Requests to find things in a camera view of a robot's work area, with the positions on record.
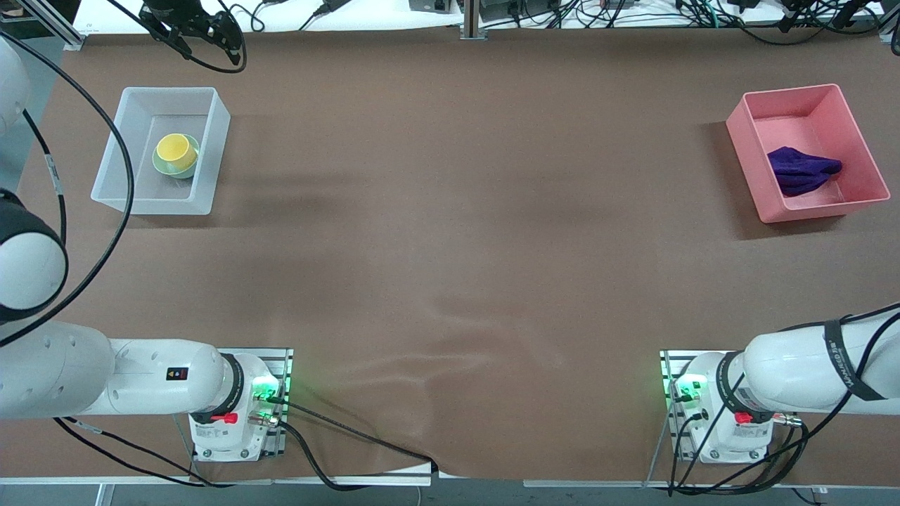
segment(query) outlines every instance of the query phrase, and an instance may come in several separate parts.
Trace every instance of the white bin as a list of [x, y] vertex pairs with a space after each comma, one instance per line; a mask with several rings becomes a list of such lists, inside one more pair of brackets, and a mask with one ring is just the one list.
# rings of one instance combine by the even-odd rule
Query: white bin
[[[211, 87], [128, 87], [121, 94], [115, 124], [134, 166], [132, 214], [209, 214], [231, 115]], [[169, 133], [200, 141], [193, 177], [175, 179], [153, 168], [153, 151]], [[125, 168], [110, 134], [91, 198], [123, 211]]]

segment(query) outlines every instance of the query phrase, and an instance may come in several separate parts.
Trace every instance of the brown tabletop surface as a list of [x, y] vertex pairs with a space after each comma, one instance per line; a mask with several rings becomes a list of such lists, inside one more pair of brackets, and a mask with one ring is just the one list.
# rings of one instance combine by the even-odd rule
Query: brown tabletop surface
[[[212, 213], [133, 217], [60, 319], [115, 338], [294, 348], [294, 400], [449, 474], [643, 480], [666, 409], [660, 349], [742, 348], [897, 298], [900, 199], [765, 225], [723, 123], [745, 92], [836, 83], [900, 188], [900, 59], [875, 38], [284, 34], [249, 37], [237, 76], [148, 40], [91, 37], [64, 68], [110, 115], [126, 86], [215, 86], [232, 120]], [[89, 196], [108, 132], [62, 82], [41, 128], [77, 280], [119, 220]], [[56, 226], [32, 155], [21, 197]], [[294, 419], [330, 474], [416, 464]], [[187, 462], [171, 417], [90, 421]], [[898, 486], [899, 447], [895, 420], [841, 416], [788, 481]], [[4, 421], [0, 450], [3, 476], [130, 474], [49, 420]], [[667, 443], [656, 479], [670, 455]], [[726, 472], [701, 467], [699, 483]], [[204, 470], [311, 473], [292, 442]]]

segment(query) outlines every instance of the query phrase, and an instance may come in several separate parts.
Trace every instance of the green bowl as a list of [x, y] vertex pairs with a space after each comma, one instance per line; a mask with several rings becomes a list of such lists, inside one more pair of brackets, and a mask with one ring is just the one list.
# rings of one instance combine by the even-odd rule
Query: green bowl
[[[191, 143], [191, 147], [195, 151], [197, 151], [197, 159], [200, 159], [200, 143], [197, 142], [197, 139], [191, 137], [190, 135], [187, 135], [186, 133], [183, 135], [187, 138], [187, 141]], [[178, 170], [177, 168], [173, 167], [172, 164], [160, 158], [157, 154], [156, 149], [153, 149], [153, 168], [155, 168], [157, 172], [159, 172], [159, 174], [163, 174], [165, 176], [171, 176], [175, 179], [187, 179], [188, 177], [194, 175], [194, 170], [197, 168], [197, 160], [194, 160], [193, 164], [191, 164], [191, 166], [186, 168], [185, 170]]]

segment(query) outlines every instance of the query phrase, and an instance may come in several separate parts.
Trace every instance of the pink plastic container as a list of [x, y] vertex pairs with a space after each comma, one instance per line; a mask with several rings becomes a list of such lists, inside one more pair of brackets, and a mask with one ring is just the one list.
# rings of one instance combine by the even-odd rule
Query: pink plastic container
[[[837, 85], [744, 94], [725, 124], [765, 223], [838, 216], [891, 196]], [[768, 157], [784, 146], [843, 168], [817, 190], [786, 197]]]

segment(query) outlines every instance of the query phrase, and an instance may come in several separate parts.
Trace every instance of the red clip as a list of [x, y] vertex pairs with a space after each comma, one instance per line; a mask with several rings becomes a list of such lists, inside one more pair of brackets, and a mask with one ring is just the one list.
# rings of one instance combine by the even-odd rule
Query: red clip
[[744, 423], [750, 423], [753, 421], [753, 415], [751, 415], [750, 413], [745, 413], [743, 411], [738, 411], [734, 414], [734, 421], [742, 425]]
[[214, 415], [210, 417], [210, 420], [222, 420], [225, 423], [238, 423], [238, 414], [225, 413], [224, 415]]

